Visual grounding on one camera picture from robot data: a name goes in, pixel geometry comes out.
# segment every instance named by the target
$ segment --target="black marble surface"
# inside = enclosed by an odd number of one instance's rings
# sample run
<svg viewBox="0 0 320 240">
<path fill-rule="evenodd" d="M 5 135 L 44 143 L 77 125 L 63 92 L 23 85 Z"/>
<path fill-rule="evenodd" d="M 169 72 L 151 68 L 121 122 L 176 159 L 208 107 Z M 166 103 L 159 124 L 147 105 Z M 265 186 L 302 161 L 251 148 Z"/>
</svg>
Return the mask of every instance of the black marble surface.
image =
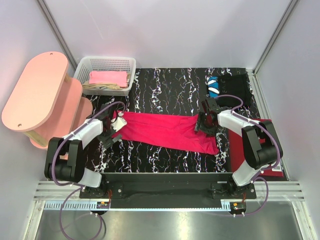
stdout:
<svg viewBox="0 0 320 240">
<path fill-rule="evenodd" d="M 129 96 L 87 95 L 96 113 L 102 104 L 123 101 L 136 113 L 194 116 L 208 94 L 206 79 L 212 76 L 245 74 L 245 68 L 142 68 L 136 69 Z M 254 97 L 251 107 L 239 113 L 260 118 Z M 86 167 L 101 173 L 185 173 L 229 171 L 228 131 L 218 130 L 218 155 L 175 150 L 141 142 L 121 140 L 105 149 L 97 139 L 88 146 Z"/>
</svg>

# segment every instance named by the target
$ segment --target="black mounting base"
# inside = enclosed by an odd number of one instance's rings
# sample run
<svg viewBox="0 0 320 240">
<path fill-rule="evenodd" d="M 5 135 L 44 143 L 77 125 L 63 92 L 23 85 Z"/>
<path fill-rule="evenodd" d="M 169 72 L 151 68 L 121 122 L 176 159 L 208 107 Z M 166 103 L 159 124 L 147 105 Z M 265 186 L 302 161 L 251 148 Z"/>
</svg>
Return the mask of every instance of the black mounting base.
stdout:
<svg viewBox="0 0 320 240">
<path fill-rule="evenodd" d="M 220 199 L 231 199 L 229 195 L 213 197 L 211 189 L 213 186 L 220 189 L 221 185 L 215 184 L 227 182 L 232 173 L 103 173 L 102 175 L 103 184 L 107 190 L 112 191 L 113 209 L 197 208 L 205 211 L 209 208 L 221 208 Z M 255 197 L 256 194 L 249 190 L 246 198 Z M 80 193 L 80 198 L 109 197 L 108 194 L 102 197 L 88 188 Z"/>
<path fill-rule="evenodd" d="M 226 190 L 227 183 L 212 183 L 211 184 L 211 191 L 212 197 L 216 200 L 221 199 L 232 199 L 232 200 L 243 200 L 244 193 L 245 199 L 256 199 L 256 190 L 253 184 L 249 184 L 246 188 L 243 188 L 242 191 L 238 191 L 234 194 L 229 194 Z"/>
</svg>

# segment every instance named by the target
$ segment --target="red fabric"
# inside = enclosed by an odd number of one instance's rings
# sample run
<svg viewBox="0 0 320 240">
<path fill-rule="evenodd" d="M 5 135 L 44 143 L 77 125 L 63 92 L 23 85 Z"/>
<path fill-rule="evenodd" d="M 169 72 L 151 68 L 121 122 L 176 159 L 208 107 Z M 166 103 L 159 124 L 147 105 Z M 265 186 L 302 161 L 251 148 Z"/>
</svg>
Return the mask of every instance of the red fabric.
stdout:
<svg viewBox="0 0 320 240">
<path fill-rule="evenodd" d="M 230 147 L 231 171 L 235 172 L 245 160 L 242 137 L 240 137 L 235 132 L 229 130 L 229 144 L 230 144 L 229 147 Z M 271 169 L 265 170 L 264 173 L 260 175 L 276 176 L 276 177 L 284 176 L 284 174 L 281 171 L 272 171 Z"/>
<path fill-rule="evenodd" d="M 126 111 L 127 125 L 117 134 L 122 139 L 159 147 L 204 154 L 218 154 L 215 137 L 195 133 L 196 116 L 177 116 Z"/>
</svg>

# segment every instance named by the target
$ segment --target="purple cable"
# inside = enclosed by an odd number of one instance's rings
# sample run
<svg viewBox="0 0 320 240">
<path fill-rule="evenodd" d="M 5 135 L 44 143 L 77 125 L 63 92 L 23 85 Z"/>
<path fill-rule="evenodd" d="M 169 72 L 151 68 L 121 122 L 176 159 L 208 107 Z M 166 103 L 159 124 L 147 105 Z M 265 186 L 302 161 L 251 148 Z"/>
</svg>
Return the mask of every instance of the purple cable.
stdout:
<svg viewBox="0 0 320 240">
<path fill-rule="evenodd" d="M 68 234 L 65 232 L 64 227 L 62 226 L 62 210 L 63 210 L 66 202 L 68 201 L 68 199 L 69 199 L 73 194 L 75 194 L 76 192 L 80 191 L 81 189 L 82 189 L 82 187 L 79 187 L 78 189 L 76 189 L 76 190 L 74 190 L 73 192 L 71 192 L 71 193 L 65 198 L 64 202 L 62 203 L 62 205 L 61 205 L 61 207 L 60 207 L 60 211 L 59 211 L 59 225 L 60 225 L 60 230 L 61 230 L 62 234 L 63 234 L 67 239 L 69 239 L 69 240 L 75 240 L 75 239 L 69 237 Z M 96 216 L 100 219 L 100 227 L 99 227 L 99 230 L 98 230 L 98 232 L 96 233 L 96 235 L 95 235 L 93 238 L 90 238 L 89 240 L 95 240 L 95 239 L 99 236 L 99 234 L 100 234 L 100 232 L 101 232 L 101 230 L 102 230 L 103 218 L 102 218 L 100 215 L 98 215 L 98 214 L 97 214 Z"/>
<path fill-rule="evenodd" d="M 57 162 L 57 158 L 58 158 L 58 155 L 59 155 L 59 152 L 61 151 L 62 147 L 66 144 L 66 142 L 72 138 L 74 135 L 76 135 L 78 132 L 80 132 L 83 128 L 85 128 L 89 123 L 91 123 L 93 121 L 93 119 L 95 119 L 97 116 L 99 116 L 100 114 L 102 114 L 105 110 L 107 110 L 108 108 L 110 108 L 111 106 L 114 106 L 114 105 L 117 105 L 117 104 L 122 104 L 123 105 L 123 110 L 122 110 L 122 113 L 125 112 L 126 110 L 126 105 L 122 102 L 122 101 L 115 101 L 111 104 L 109 104 L 108 106 L 106 106 L 105 108 L 103 108 L 102 110 L 100 110 L 97 114 L 95 114 L 88 122 L 87 124 L 84 124 L 82 125 L 81 127 L 79 127 L 78 129 L 76 129 L 73 134 L 69 135 L 68 137 L 66 137 L 62 143 L 58 146 L 58 148 L 56 149 L 55 153 L 54 153 L 54 156 L 53 156 L 53 161 L 52 161 L 52 167 L 51 167 L 51 175 L 52 175 L 52 179 L 54 181 L 55 184 L 57 184 L 58 186 L 67 186 L 67 185 L 70 185 L 70 184 L 74 184 L 76 186 L 79 186 L 80 188 L 78 188 L 77 190 L 74 190 L 72 193 L 70 193 L 69 196 L 66 197 L 66 199 L 64 200 L 63 204 L 61 205 L 61 208 L 60 208 L 60 212 L 59 212 L 59 225 L 60 225 L 60 230 L 61 232 L 63 233 L 63 235 L 69 239 L 69 240 L 74 240 L 72 238 L 70 238 L 65 230 L 64 230 L 64 227 L 62 226 L 62 210 L 65 206 L 65 203 L 67 202 L 67 200 L 74 194 L 76 193 L 77 191 L 81 190 L 84 185 L 81 185 L 81 184 L 78 184 L 78 183 L 73 183 L 73 182 L 67 182 L 67 183 L 60 183 L 58 182 L 57 178 L 56 178 L 56 171 L 55 171 L 55 167 L 56 167 L 56 162 Z M 97 234 L 91 238 L 90 240 L 94 240 L 97 238 L 97 236 L 100 234 L 101 232 L 101 229 L 102 229 L 102 224 L 103 224 L 103 219 L 100 215 L 98 215 L 99 219 L 100 219 L 100 228 L 99 228 L 99 231 L 97 232 Z"/>
<path fill-rule="evenodd" d="M 257 214 L 258 212 L 260 212 L 260 211 L 264 208 L 264 206 L 266 205 L 266 203 L 267 203 L 267 201 L 268 201 L 268 197 L 269 197 L 269 186 L 268 186 L 268 183 L 267 183 L 267 181 L 266 181 L 263 177 L 261 177 L 261 176 L 256 177 L 255 180 L 254 180 L 254 182 L 255 182 L 256 180 L 258 180 L 258 179 L 264 181 L 264 183 L 265 183 L 265 188 L 266 188 L 265 199 L 264 199 L 264 202 L 262 203 L 262 205 L 261 205 L 257 210 L 255 210 L 255 211 L 253 211 L 253 212 L 247 213 L 247 214 L 246 214 L 247 216 L 251 216 L 251 215 L 254 215 L 254 214 Z"/>
</svg>

